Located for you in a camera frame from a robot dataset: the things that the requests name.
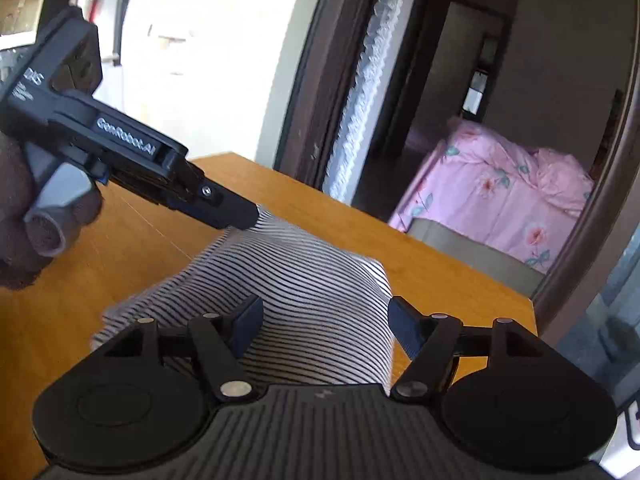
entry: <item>brown door frame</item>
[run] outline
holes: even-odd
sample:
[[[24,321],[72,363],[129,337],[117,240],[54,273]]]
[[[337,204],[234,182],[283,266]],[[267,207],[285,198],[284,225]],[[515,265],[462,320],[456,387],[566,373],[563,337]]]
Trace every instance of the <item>brown door frame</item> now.
[[[274,168],[320,188],[376,0],[319,0]]]
[[[424,86],[433,60],[433,55],[428,56],[428,54],[430,52],[434,54],[438,44],[437,41],[433,44],[434,35],[428,34],[428,32],[432,32],[433,27],[438,27],[442,31],[444,26],[444,20],[442,24],[430,23],[430,16],[427,12],[429,1],[414,0],[396,64],[386,88],[385,99],[373,132],[370,154],[377,154],[382,149],[386,150],[392,143],[393,132],[398,130],[399,121],[402,121],[407,113],[410,114],[411,119],[415,115],[419,101],[414,103],[415,91],[408,92],[406,86],[412,80],[411,88],[419,87],[421,80],[424,80],[422,82],[422,86]]]

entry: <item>wooden tabletop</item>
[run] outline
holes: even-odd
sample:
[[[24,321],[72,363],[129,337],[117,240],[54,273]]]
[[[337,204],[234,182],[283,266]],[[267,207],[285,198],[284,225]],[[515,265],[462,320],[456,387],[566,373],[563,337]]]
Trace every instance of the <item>wooden tabletop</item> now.
[[[394,294],[425,314],[490,326],[511,317],[535,332],[530,301],[368,215],[238,155],[197,161],[207,176],[341,249],[380,261]],[[21,292],[0,290],[0,478],[33,477],[46,462],[31,434],[37,395],[89,350],[108,306],[170,276],[220,234],[110,185],[98,221]],[[396,345],[394,378],[408,359]],[[460,374],[484,366],[464,359]]]

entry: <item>pink blanket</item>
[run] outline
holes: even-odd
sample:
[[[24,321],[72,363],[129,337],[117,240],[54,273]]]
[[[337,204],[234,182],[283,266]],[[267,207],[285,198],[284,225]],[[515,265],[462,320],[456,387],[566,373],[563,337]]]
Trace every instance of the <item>pink blanket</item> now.
[[[593,189],[577,160],[528,153],[495,132],[455,121],[420,166],[389,225],[427,218],[546,273]]]

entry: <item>flower pattern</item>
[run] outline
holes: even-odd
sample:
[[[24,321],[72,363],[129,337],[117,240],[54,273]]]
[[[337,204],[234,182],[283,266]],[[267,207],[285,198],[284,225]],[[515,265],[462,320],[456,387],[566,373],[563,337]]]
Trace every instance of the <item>flower pattern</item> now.
[[[427,195],[427,198],[425,198],[424,200],[422,200],[420,195],[418,195],[418,198],[422,201],[422,204],[418,204],[413,209],[411,209],[411,216],[413,218],[429,210],[431,204],[433,203],[433,193],[429,193]]]
[[[531,257],[525,260],[530,267],[540,266],[546,270],[545,263],[551,258],[551,251],[545,249],[541,251],[541,245],[547,240],[546,226],[539,222],[534,222],[525,227],[525,243],[532,247]]]
[[[495,192],[495,184],[496,180],[492,175],[481,175],[478,178],[478,187],[476,188],[476,192],[482,198],[491,198]]]
[[[511,185],[511,179],[507,176],[507,172],[502,168],[494,168],[495,173],[500,177],[500,184],[502,184],[506,189],[509,189]]]
[[[467,126],[458,131],[457,137],[465,140],[476,140],[479,137],[479,134],[475,128]]]

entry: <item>striped cloth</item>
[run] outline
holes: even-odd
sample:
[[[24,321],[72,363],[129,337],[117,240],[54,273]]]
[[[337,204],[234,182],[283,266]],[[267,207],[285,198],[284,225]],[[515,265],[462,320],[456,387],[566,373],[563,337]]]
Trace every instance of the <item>striped cloth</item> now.
[[[241,359],[258,383],[381,383],[388,389],[391,290],[382,265],[342,251],[260,208],[182,272],[108,310],[96,348],[140,317],[159,326],[228,314],[250,294],[264,302],[260,333]]]

